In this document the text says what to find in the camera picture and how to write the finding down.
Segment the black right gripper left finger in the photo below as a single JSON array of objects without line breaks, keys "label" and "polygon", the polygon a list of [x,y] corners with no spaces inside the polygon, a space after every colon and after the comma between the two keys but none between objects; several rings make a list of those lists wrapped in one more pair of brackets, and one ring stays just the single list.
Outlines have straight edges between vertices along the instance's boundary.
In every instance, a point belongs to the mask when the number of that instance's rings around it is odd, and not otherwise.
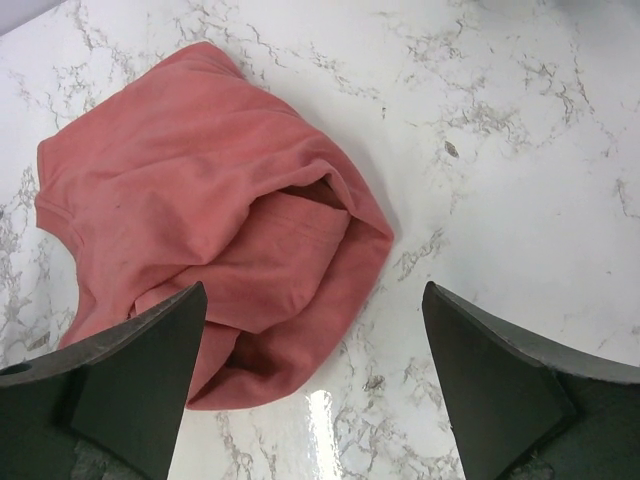
[{"label": "black right gripper left finger", "polygon": [[4,479],[165,479],[205,323],[196,283],[1,371]]}]

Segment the salmon pink t shirt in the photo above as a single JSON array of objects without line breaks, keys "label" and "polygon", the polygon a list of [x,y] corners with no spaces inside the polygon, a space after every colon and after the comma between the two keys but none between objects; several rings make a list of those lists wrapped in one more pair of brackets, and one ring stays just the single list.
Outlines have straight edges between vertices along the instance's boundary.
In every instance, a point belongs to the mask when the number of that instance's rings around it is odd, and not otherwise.
[{"label": "salmon pink t shirt", "polygon": [[204,286],[193,410],[300,388],[358,316],[394,240],[340,147],[206,42],[43,140],[37,170],[37,226],[76,264],[62,346]]}]

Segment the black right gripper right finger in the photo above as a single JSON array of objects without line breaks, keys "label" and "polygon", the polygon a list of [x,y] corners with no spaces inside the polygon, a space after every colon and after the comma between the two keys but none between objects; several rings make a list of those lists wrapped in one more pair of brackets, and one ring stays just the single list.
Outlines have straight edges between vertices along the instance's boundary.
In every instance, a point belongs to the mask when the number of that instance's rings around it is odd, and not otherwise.
[{"label": "black right gripper right finger", "polygon": [[636,479],[639,370],[428,282],[422,312],[468,479]]}]

